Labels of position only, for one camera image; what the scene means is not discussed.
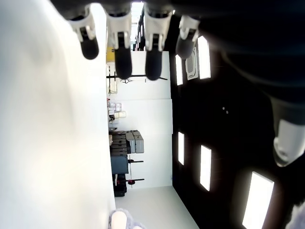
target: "ceiling light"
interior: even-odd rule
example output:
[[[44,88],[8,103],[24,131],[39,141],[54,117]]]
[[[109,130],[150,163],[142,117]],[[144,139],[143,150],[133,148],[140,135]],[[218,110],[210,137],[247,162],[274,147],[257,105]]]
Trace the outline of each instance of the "ceiling light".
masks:
[[[178,132],[178,161],[184,165],[184,134]]]
[[[208,41],[203,37],[198,38],[199,74],[200,79],[211,77],[210,53]]]
[[[247,229],[262,229],[269,207],[274,182],[252,172],[251,185],[243,225]]]
[[[200,184],[210,191],[212,151],[201,146]]]
[[[176,55],[176,76],[177,76],[177,85],[183,84],[182,79],[182,60],[180,56]]]

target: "robotic hand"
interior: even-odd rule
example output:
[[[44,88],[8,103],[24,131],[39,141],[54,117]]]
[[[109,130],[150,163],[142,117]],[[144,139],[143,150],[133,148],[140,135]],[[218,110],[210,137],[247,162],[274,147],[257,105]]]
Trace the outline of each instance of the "robotic hand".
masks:
[[[83,55],[94,59],[98,44],[90,0],[51,0],[78,34]],[[132,73],[130,53],[131,1],[98,0],[105,9],[109,35],[115,48],[118,77]],[[271,99],[274,113],[274,159],[284,167],[305,150],[305,24],[301,0],[146,0],[146,75],[157,80],[162,51],[175,9],[182,15],[176,53],[186,59],[198,37],[217,46],[224,59]]]

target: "gray fabric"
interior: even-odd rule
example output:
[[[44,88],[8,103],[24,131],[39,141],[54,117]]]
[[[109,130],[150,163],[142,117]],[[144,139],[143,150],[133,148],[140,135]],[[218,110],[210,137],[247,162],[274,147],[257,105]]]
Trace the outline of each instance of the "gray fabric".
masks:
[[[291,214],[291,221],[286,229],[305,229],[305,202],[300,206],[294,206]]]
[[[131,214],[127,211],[127,210],[124,210],[122,208],[118,208],[114,211],[112,211],[109,215],[109,225],[108,225],[108,229],[111,229],[111,217],[112,215],[114,214],[114,212],[117,212],[117,211],[121,211],[121,212],[124,212],[125,215],[127,216],[127,225],[126,225],[126,229],[132,229],[133,228],[133,218],[131,216]]]

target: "blurry object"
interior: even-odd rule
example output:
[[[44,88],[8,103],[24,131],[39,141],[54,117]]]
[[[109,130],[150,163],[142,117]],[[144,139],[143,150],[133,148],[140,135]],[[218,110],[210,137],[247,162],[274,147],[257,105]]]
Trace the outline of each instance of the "blurry object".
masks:
[[[50,1],[0,1],[1,229],[108,228],[106,16],[91,9],[103,45],[88,61]]]
[[[120,151],[110,151],[110,161],[111,161],[111,170],[112,174],[126,174],[128,172],[128,158],[127,158],[127,151],[125,148],[118,148],[122,149]]]
[[[115,111],[121,111],[122,110],[122,104],[116,104]]]
[[[112,119],[109,123],[110,123],[110,124],[118,124],[118,123],[120,123],[119,120],[120,120],[119,118],[115,118],[115,117],[114,117],[114,119]]]
[[[121,80],[120,82],[123,82],[123,83],[129,83],[129,82],[133,82],[133,80],[126,79],[126,80]]]
[[[113,115],[113,117],[114,117],[114,110],[109,109],[109,110],[108,110],[108,113],[109,113],[109,116],[110,116],[110,115]]]
[[[108,127],[108,131],[111,132],[111,131],[115,131],[117,129],[117,127]]]
[[[110,118],[110,121],[113,121],[113,120],[115,120],[115,118],[114,118],[114,115],[109,115],[109,118]]]
[[[120,111],[119,112],[119,117],[120,118],[125,118],[126,117],[126,112],[125,111]]]
[[[113,174],[112,175],[112,184],[114,190],[115,197],[124,197],[127,192],[126,182],[129,185],[134,185],[136,181],[143,181],[144,178],[141,179],[130,179],[126,180],[125,174]]]
[[[99,45],[95,33],[94,17],[90,4],[84,8],[75,9],[68,22],[81,43],[83,56],[88,60],[95,59],[99,54]]]
[[[117,94],[118,86],[116,79],[108,79],[107,80],[107,93],[108,94]]]
[[[113,140],[112,140],[112,135],[109,135],[109,145],[111,146]]]
[[[128,163],[131,164],[131,163],[141,163],[141,162],[144,162],[144,161],[135,161],[135,160],[128,160]]]
[[[144,153],[144,139],[137,130],[110,132],[113,144],[110,152],[116,148],[127,149],[128,154]]]
[[[111,46],[107,47],[106,62],[114,62],[114,48]]]

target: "ventilation grille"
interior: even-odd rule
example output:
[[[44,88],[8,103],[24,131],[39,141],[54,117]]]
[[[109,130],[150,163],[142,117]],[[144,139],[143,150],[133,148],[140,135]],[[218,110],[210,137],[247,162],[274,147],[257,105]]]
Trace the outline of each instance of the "ventilation grille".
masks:
[[[187,58],[187,71],[189,73],[193,72],[193,55],[190,55],[189,58]]]

